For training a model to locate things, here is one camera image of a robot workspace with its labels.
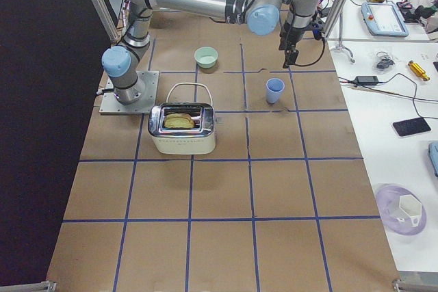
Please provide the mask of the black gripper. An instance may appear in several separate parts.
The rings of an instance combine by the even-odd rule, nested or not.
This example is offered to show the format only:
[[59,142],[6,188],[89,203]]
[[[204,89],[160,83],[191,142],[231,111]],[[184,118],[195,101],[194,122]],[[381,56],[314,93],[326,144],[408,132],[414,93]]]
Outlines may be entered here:
[[291,23],[285,21],[280,32],[279,50],[284,52],[283,68],[295,65],[298,57],[296,45],[301,41],[305,30],[293,27]]

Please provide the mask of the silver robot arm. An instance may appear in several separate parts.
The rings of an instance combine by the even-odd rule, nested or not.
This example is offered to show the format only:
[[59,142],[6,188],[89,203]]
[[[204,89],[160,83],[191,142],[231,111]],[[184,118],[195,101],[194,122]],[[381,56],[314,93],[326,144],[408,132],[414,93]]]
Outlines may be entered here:
[[251,32],[266,36],[274,31],[282,5],[289,13],[280,32],[279,50],[284,53],[284,68],[296,65],[297,43],[305,31],[319,27],[316,10],[319,0],[129,0],[128,25],[113,49],[106,50],[102,65],[114,86],[117,101],[135,103],[145,90],[135,72],[133,60],[149,47],[149,24],[154,11],[179,10],[209,18],[221,18],[226,24],[246,24]]

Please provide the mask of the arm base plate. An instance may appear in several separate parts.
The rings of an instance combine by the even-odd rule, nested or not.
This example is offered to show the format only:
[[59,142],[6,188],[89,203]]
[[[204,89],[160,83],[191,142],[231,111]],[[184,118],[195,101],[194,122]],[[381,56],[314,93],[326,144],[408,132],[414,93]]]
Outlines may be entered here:
[[159,81],[158,71],[137,71],[136,84],[126,90],[114,88],[110,78],[103,94],[99,113],[102,115],[148,114],[156,103]]

